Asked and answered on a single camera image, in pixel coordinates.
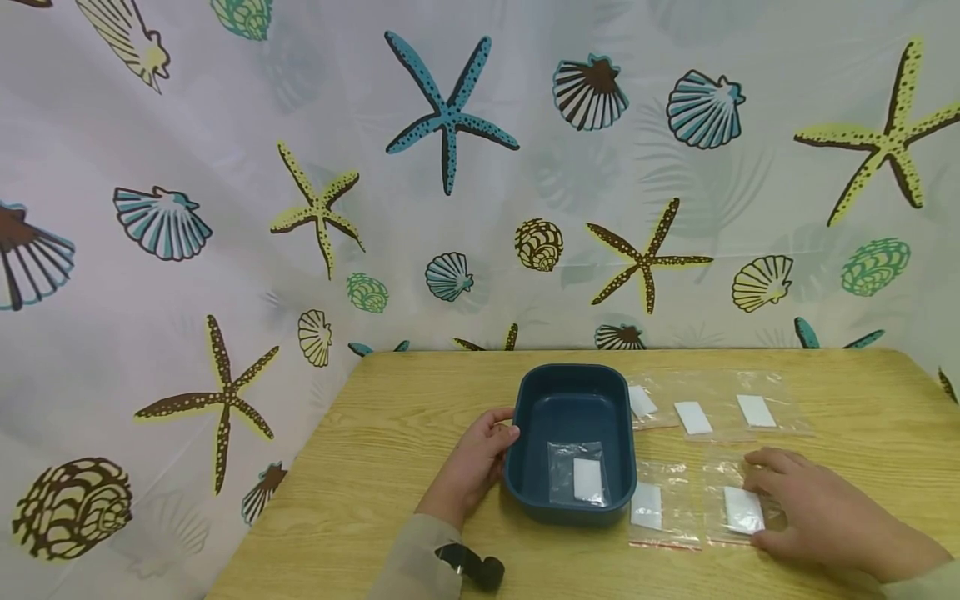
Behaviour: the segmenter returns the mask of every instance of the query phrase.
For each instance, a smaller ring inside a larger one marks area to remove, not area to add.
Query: fabric backdrop
[[[873,346],[948,388],[958,21],[0,0],[0,595],[202,597],[370,351]]]

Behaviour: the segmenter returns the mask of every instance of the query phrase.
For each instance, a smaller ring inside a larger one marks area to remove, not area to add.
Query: right hand
[[[788,526],[761,531],[751,543],[774,558],[851,568],[881,583],[913,579],[953,560],[930,537],[883,510],[832,470],[796,452],[763,447],[745,457],[744,489],[767,493]]]

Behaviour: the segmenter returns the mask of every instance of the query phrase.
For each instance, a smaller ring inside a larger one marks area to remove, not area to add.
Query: hand
[[[786,512],[786,530],[761,531],[751,539],[775,558],[865,571],[884,584],[953,560],[843,477],[796,452],[764,447],[744,458],[764,468],[751,469],[743,487],[769,493]]]
[[[503,476],[507,448],[520,437],[513,408],[495,408],[473,422],[423,495],[415,513],[435,516],[463,531],[487,491]]]

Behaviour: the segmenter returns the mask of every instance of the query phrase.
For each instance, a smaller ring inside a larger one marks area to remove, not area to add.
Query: clear plastic bag
[[[683,463],[636,464],[636,492],[630,504],[632,546],[700,550],[699,519],[692,505]]]
[[[786,515],[773,498],[743,490],[748,469],[743,456],[713,452],[704,461],[704,533],[710,545],[749,545],[763,529],[782,530]]]
[[[657,372],[626,375],[635,431],[680,426],[680,419],[671,410],[672,403],[664,392],[669,386],[669,373],[665,377],[660,377]]]
[[[550,468],[550,504],[610,504],[602,444],[547,442],[546,452]]]
[[[754,432],[747,428],[739,406],[736,402],[732,405],[729,402],[729,392],[726,390],[730,388],[732,381],[730,376],[725,376],[724,373],[727,371],[656,373],[658,381],[663,382],[663,392],[659,396],[672,402],[672,408],[680,416],[685,437],[689,442],[735,444],[756,439]],[[699,409],[691,405],[691,402],[695,402]],[[687,410],[696,412],[699,417],[706,417],[706,429],[693,428],[689,414],[684,413]]]
[[[814,435],[813,427],[804,417],[800,406],[790,397],[779,373],[733,371],[732,377],[735,386],[732,398],[741,409],[749,429],[798,436]]]

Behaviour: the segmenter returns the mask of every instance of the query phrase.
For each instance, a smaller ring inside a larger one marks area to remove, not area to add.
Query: yellow starfish
[[[326,278],[333,278],[333,244],[330,243],[330,235],[326,232],[326,224],[331,224],[345,235],[352,237],[360,246],[360,250],[366,252],[363,242],[360,241],[360,234],[357,233],[353,224],[333,212],[333,203],[340,200],[340,197],[349,192],[350,188],[356,185],[360,180],[360,174],[356,171],[347,171],[324,189],[324,194],[318,196],[314,191],[310,180],[303,173],[300,164],[294,153],[290,152],[287,145],[280,141],[276,147],[280,150],[280,157],[283,158],[283,164],[287,165],[290,175],[294,176],[297,187],[306,198],[310,206],[307,208],[289,208],[280,213],[278,217],[270,224],[270,233],[286,233],[295,228],[313,221],[317,225],[317,241],[320,243],[320,252],[324,255],[326,263]]]
[[[516,323],[510,325],[510,329],[507,330],[507,343],[504,345],[503,349],[512,350],[516,348],[516,334],[519,331],[520,328],[516,325]],[[473,342],[461,340],[460,338],[453,338],[453,343],[464,350],[486,350],[486,348],[483,348],[482,346],[477,346]]]
[[[638,252],[627,240],[607,228],[587,223],[587,229],[593,235],[596,235],[601,242],[634,261],[634,264],[626,271],[614,277],[613,281],[608,283],[607,287],[601,290],[590,304],[599,304],[606,300],[617,288],[629,281],[634,273],[640,271],[643,273],[643,280],[640,282],[640,295],[643,296],[646,303],[647,314],[652,315],[654,313],[654,299],[656,298],[653,267],[673,267],[676,269],[713,262],[713,259],[709,256],[657,256],[657,252],[660,251],[660,246],[663,245],[666,234],[670,232],[670,226],[673,225],[673,219],[677,216],[679,209],[680,199],[674,198],[660,216],[657,228],[654,229],[650,243],[647,244],[647,252]]]
[[[840,200],[833,207],[833,212],[827,220],[827,227],[835,225],[843,218],[867,182],[887,159],[890,160],[890,168],[894,171],[894,177],[897,178],[903,197],[914,208],[921,208],[924,205],[920,174],[907,148],[918,139],[960,121],[960,102],[941,108],[912,125],[907,123],[923,57],[923,41],[918,37],[911,39],[900,56],[900,67],[897,69],[893,95],[890,98],[890,107],[887,109],[887,123],[882,132],[873,132],[859,125],[828,123],[801,130],[793,136],[798,142],[810,146],[870,152],[847,183]]]
[[[227,355],[227,346],[220,326],[213,315],[206,316],[206,331],[209,336],[210,351],[213,357],[213,366],[220,378],[220,392],[191,392],[158,400],[134,414],[138,420],[146,419],[176,419],[180,413],[193,411],[220,410],[220,424],[217,426],[217,441],[214,446],[213,458],[213,493],[220,493],[224,486],[224,477],[227,475],[227,447],[230,441],[230,407],[237,409],[247,418],[251,429],[259,431],[268,440],[274,438],[270,425],[260,416],[260,413],[240,397],[240,390],[252,383],[260,372],[273,360],[280,346],[274,346],[269,352],[260,357],[242,375],[233,379],[230,375],[230,358]]]

